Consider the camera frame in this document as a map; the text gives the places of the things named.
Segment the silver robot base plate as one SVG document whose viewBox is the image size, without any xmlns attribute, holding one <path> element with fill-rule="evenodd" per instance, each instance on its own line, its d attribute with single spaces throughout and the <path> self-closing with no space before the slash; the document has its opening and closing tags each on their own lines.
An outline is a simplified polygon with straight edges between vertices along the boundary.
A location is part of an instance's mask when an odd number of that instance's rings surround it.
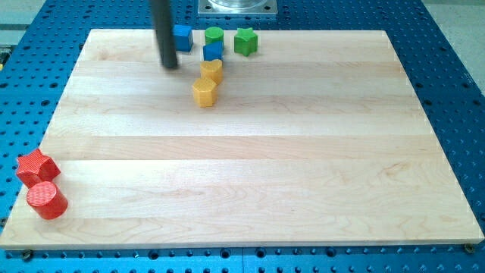
<svg viewBox="0 0 485 273">
<path fill-rule="evenodd" d="M 274 16 L 277 0 L 197 0 L 198 14 L 204 16 Z"/>
</svg>

